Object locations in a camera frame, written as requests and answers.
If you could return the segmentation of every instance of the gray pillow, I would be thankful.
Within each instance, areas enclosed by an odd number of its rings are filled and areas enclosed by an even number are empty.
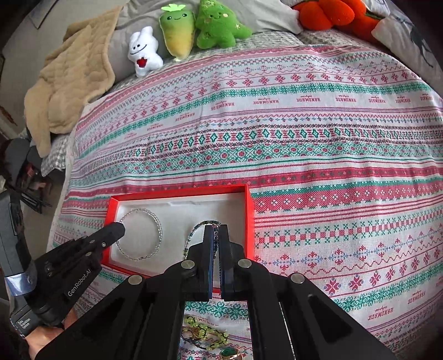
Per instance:
[[[280,0],[283,4],[289,6],[289,7],[293,7],[294,5],[297,5],[298,3],[301,3],[300,0]]]
[[[129,38],[145,26],[152,26],[154,37],[159,42],[157,53],[166,59],[171,57],[166,49],[159,18],[164,13],[162,6],[170,3],[185,4],[197,16],[199,0],[131,0],[121,10],[115,31],[109,43],[109,62],[115,74],[115,82],[119,82],[135,72],[134,63],[128,59]],[[237,15],[237,18],[253,33],[264,31],[290,31],[294,34],[302,32],[298,17],[299,13],[280,2],[280,0],[221,0]]]

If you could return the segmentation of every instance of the plush toy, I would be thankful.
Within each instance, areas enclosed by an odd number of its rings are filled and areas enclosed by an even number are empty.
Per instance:
[[[305,29],[320,31],[336,26],[360,39],[379,44],[371,31],[380,19],[367,14],[361,0],[308,0],[292,8],[300,12],[299,21]]]
[[[160,27],[163,31],[166,48],[175,61],[186,59],[194,45],[195,18],[186,5],[169,4],[163,6],[166,11],[160,17]]]
[[[249,27],[241,24],[234,12],[216,0],[200,0],[196,27],[201,32],[197,37],[200,49],[235,46],[235,39],[251,36]]]
[[[146,76],[151,70],[163,66],[163,60],[157,55],[159,42],[152,36],[152,27],[144,27],[141,31],[134,32],[129,39],[128,59],[136,67],[138,78]]]

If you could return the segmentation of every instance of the orange plush toy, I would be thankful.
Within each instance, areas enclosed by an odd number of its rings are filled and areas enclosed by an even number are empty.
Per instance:
[[[366,14],[361,0],[312,0],[292,7],[300,12],[299,21],[308,30],[327,30],[336,26],[371,43],[379,43],[371,34],[380,20]]]

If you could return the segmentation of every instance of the screw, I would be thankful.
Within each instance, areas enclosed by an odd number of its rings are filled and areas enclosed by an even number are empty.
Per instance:
[[[192,260],[184,260],[182,261],[182,268],[184,269],[192,269],[195,266],[195,262]]]
[[[291,281],[296,284],[303,284],[304,282],[304,276],[300,273],[293,273],[291,275]]]
[[[238,266],[242,267],[244,269],[247,269],[248,267],[251,267],[252,261],[249,259],[240,259],[238,260]]]
[[[142,282],[143,278],[140,275],[132,275],[129,277],[128,282],[131,285],[138,285]]]

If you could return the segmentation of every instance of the green radish plush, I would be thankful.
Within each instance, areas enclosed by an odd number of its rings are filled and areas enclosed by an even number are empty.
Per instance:
[[[194,13],[185,7],[176,4],[163,6],[162,10],[166,12],[160,17],[166,48],[175,56],[175,61],[186,59],[194,44]]]

